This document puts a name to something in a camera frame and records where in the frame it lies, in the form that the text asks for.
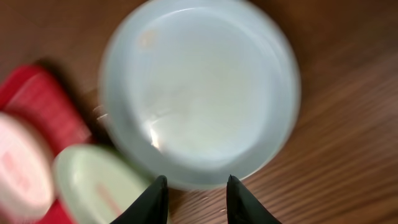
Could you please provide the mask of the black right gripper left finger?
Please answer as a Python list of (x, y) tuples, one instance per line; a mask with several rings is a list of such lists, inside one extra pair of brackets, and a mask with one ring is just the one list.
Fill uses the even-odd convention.
[(169, 188), (167, 178), (155, 181), (111, 224), (167, 224), (169, 214)]

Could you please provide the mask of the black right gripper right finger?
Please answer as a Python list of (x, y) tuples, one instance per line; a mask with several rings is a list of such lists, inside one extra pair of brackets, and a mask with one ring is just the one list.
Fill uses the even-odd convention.
[(226, 187), (226, 205), (229, 224), (281, 224), (233, 175)]

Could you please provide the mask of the pale green plate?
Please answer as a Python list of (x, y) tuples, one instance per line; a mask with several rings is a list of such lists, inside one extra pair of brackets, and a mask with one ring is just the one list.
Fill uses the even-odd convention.
[(150, 185), (142, 172), (115, 151), (75, 144), (53, 163), (60, 203), (75, 223), (111, 223)]

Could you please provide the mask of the light blue plate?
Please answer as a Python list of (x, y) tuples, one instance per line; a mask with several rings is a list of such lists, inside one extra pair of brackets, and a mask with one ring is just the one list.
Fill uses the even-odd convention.
[(149, 1), (101, 64), (114, 143), (178, 189), (249, 177), (288, 140), (300, 74), (285, 35), (248, 1)]

